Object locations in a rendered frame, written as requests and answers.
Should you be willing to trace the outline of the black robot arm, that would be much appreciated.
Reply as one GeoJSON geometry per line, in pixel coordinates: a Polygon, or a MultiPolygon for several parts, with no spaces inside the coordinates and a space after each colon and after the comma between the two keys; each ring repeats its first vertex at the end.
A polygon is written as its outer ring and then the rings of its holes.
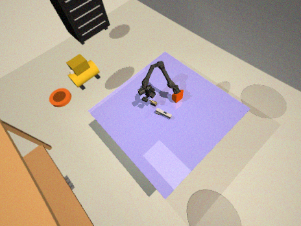
{"type": "MultiPolygon", "coordinates": [[[[142,87],[141,87],[140,89],[138,89],[139,95],[143,95],[143,94],[145,94],[145,92],[147,92],[147,93],[150,92],[152,86],[151,86],[151,85],[148,85],[148,84],[149,84],[149,79],[150,79],[150,76],[151,76],[151,74],[152,74],[154,68],[157,68],[157,67],[162,71],[162,73],[163,73],[165,79],[167,80],[167,85],[168,85],[169,88],[172,88],[172,89],[173,89],[173,93],[174,93],[174,94],[178,94],[179,92],[181,92],[181,91],[179,90],[179,88],[178,88],[178,85],[176,85],[176,84],[170,79],[168,73],[167,73],[166,70],[165,70],[164,63],[163,63],[162,61],[159,61],[159,62],[157,62],[156,64],[153,64],[153,65],[150,66],[149,71],[148,71],[146,77],[145,77],[145,78],[143,79],[143,81],[142,81],[142,87]]],[[[151,92],[150,94],[148,94],[148,97],[151,97],[151,98],[153,99],[155,95],[156,95],[156,92],[151,92]]]]}

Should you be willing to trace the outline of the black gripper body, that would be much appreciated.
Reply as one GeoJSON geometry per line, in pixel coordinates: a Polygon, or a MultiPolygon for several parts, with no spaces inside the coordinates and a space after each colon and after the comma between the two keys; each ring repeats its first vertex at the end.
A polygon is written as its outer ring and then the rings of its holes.
{"type": "Polygon", "coordinates": [[[150,88],[150,90],[151,90],[151,91],[150,91],[149,93],[145,92],[146,97],[143,97],[143,98],[142,98],[142,101],[147,102],[147,101],[148,101],[148,94],[150,94],[151,92],[154,92],[154,91],[155,91],[154,88],[150,88]]]}

